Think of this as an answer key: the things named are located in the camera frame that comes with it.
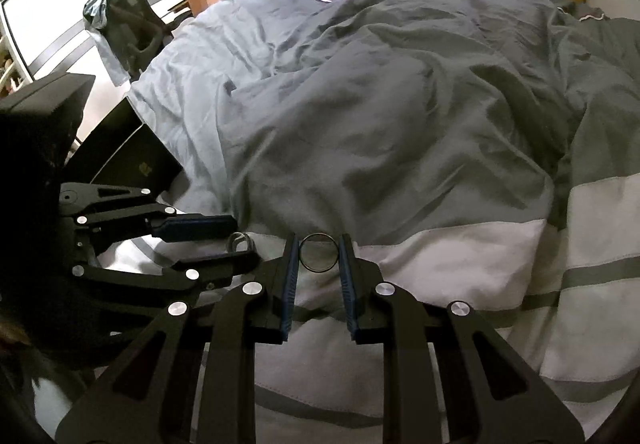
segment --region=ring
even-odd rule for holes
[[[324,236],[325,238],[328,238],[329,240],[332,241],[332,243],[334,244],[335,247],[335,260],[334,262],[327,268],[324,269],[314,269],[313,267],[309,267],[305,261],[302,259],[302,246],[305,245],[306,241],[308,239],[310,239],[312,236]],[[333,239],[332,236],[329,236],[326,233],[311,233],[308,234],[307,236],[305,236],[302,239],[302,242],[300,242],[300,246],[298,246],[298,259],[300,261],[300,263],[302,264],[302,266],[306,269],[306,270],[310,270],[311,272],[316,272],[318,274],[320,274],[321,272],[327,272],[328,270],[332,270],[332,268],[334,268],[334,265],[338,263],[338,255],[340,253],[340,249],[338,249],[338,243]]]
[[[231,233],[226,240],[226,252],[236,252],[238,246],[246,242],[245,250],[255,250],[254,241],[246,233]]]

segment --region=bed sheet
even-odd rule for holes
[[[178,207],[234,214],[264,258],[350,233],[481,311],[588,435],[640,365],[639,33],[568,0],[222,0],[129,99]],[[351,343],[337,271],[301,270],[255,380],[259,442],[382,438],[382,349]]]

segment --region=metal ring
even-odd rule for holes
[[[334,244],[334,247],[335,247],[335,260],[329,267],[324,268],[324,269],[314,269],[313,267],[309,267],[305,263],[305,261],[302,259],[302,247],[305,245],[306,241],[308,239],[310,239],[312,236],[324,236],[325,238],[328,238],[329,240],[331,240],[332,243]],[[332,268],[334,268],[335,264],[338,263],[339,253],[340,253],[340,249],[338,249],[338,243],[334,240],[334,238],[332,236],[329,236],[326,233],[311,233],[311,234],[308,234],[307,236],[305,236],[302,239],[302,242],[300,242],[300,245],[298,246],[298,259],[299,259],[300,263],[302,264],[302,267],[304,267],[306,270],[310,270],[311,272],[316,272],[318,274],[320,274],[322,272],[327,272],[328,270],[332,270]]]
[[[246,242],[245,250],[255,250],[254,241],[248,234],[236,232],[231,233],[226,240],[226,252],[236,252],[236,249],[242,242]]]

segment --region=shelf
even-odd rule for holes
[[[0,78],[0,88],[4,88],[4,86],[6,85],[6,82],[11,77],[11,74],[14,73],[14,70],[15,70],[15,61],[11,63],[9,65],[9,68],[6,70],[6,72],[2,74],[2,77]]]

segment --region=silver screw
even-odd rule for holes
[[[187,304],[182,301],[171,303],[171,305],[169,305],[168,311],[171,316],[182,316],[185,312],[187,312]]]
[[[456,316],[466,316],[471,312],[471,308],[463,301],[457,301],[451,304],[451,312]]]
[[[376,292],[380,294],[380,296],[391,296],[395,291],[396,288],[386,281],[376,285]]]
[[[260,294],[262,292],[262,285],[257,281],[250,281],[242,286],[242,292],[249,296]]]

